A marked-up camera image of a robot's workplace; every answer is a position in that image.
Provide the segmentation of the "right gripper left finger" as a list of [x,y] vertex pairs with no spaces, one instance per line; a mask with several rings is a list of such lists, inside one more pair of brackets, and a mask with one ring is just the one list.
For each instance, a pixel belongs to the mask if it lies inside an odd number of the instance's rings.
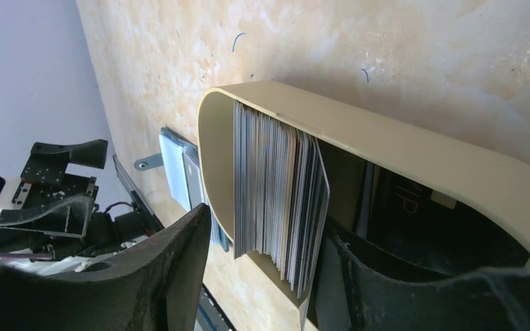
[[142,253],[131,248],[81,272],[41,276],[0,265],[0,330],[156,330]]

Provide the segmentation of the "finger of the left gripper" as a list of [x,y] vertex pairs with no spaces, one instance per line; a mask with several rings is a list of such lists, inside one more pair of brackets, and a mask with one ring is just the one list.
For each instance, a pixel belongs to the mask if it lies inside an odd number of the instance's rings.
[[109,142],[95,139],[74,145],[36,142],[21,171],[21,181],[30,184],[61,185],[69,164],[104,169]]
[[78,194],[41,207],[2,210],[0,229],[81,239],[87,233],[94,204],[91,196]]

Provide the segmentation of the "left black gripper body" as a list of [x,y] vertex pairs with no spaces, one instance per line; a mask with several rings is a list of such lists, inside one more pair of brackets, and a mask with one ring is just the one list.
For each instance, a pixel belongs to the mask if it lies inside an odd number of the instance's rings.
[[69,175],[59,187],[21,183],[14,196],[15,209],[12,210],[41,207],[74,195],[87,194],[95,202],[92,216],[87,233],[81,239],[0,229],[0,259],[61,261],[68,257],[94,258],[121,252],[127,248],[128,243],[134,243],[140,237],[150,237],[158,229],[151,224],[143,208],[134,201],[130,190],[126,189],[131,198],[126,206],[131,210],[112,217],[110,211],[116,204],[112,203],[104,210],[99,209],[95,201],[98,187],[93,177]]

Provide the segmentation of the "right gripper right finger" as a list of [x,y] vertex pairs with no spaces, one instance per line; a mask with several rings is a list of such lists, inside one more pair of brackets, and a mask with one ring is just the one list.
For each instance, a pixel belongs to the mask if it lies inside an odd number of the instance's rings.
[[320,330],[530,330],[530,270],[450,277],[345,230],[324,229],[315,280]]

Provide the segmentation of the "blue leather card holder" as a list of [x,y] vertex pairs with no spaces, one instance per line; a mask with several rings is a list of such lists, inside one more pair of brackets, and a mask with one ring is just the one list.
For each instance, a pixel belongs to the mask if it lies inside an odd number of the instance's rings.
[[[134,162],[133,166],[138,171],[146,171],[153,168],[163,168],[166,174],[168,187],[172,198],[185,209],[190,208],[188,188],[186,185],[186,173],[184,170],[183,153],[185,148],[194,148],[199,158],[198,147],[184,138],[174,130],[162,127],[159,133],[160,152]],[[205,203],[209,204],[204,187]]]

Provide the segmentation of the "dark card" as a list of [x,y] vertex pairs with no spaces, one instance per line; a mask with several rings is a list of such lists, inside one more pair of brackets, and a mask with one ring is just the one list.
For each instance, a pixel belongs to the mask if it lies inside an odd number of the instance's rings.
[[190,208],[193,209],[206,202],[197,151],[194,148],[185,148],[183,160]]

